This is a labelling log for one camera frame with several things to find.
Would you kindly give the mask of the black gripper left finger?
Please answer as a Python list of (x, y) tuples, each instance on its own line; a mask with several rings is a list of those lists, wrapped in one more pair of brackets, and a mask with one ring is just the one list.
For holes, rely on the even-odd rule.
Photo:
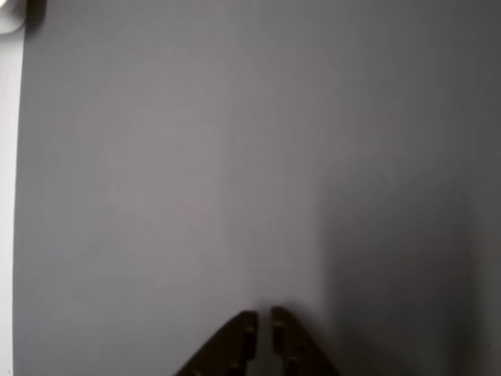
[(242, 311), (222, 325), (176, 375), (245, 375), (256, 357), (258, 313)]

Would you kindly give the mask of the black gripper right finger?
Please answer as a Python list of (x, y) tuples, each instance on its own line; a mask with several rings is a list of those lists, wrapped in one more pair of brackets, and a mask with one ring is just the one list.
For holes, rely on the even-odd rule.
[(282, 306), (274, 306), (271, 318), (273, 352), (283, 361), (283, 375), (340, 375), (292, 312)]

